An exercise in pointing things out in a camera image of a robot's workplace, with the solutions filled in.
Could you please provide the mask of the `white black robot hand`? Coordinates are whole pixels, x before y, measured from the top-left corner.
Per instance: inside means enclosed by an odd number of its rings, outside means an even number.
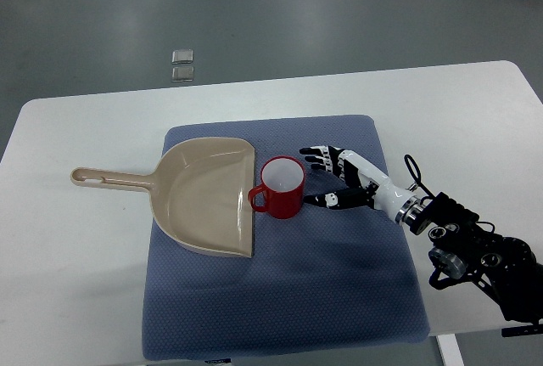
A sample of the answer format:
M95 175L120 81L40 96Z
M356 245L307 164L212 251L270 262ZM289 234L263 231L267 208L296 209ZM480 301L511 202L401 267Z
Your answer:
M302 148L299 153L311 169L330 173L345 184L344 189L305 196L307 204L329 210L367 206L401 224L408 211L420 203L412 191L397 187L387 174L352 150L319 145Z

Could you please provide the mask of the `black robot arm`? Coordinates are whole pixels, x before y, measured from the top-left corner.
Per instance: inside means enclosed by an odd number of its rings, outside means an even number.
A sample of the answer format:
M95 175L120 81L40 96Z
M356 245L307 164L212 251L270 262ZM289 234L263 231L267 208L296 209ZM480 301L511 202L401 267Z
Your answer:
M524 323L540 334L542 264L529 245L498 234L493 223L480 220L447 194L433 194L412 156L405 155L404 162L414 180L411 189L426 195L409 204L400 223L415 235L426 233L433 244L429 284L436 290L474 284L498 305L506 321Z

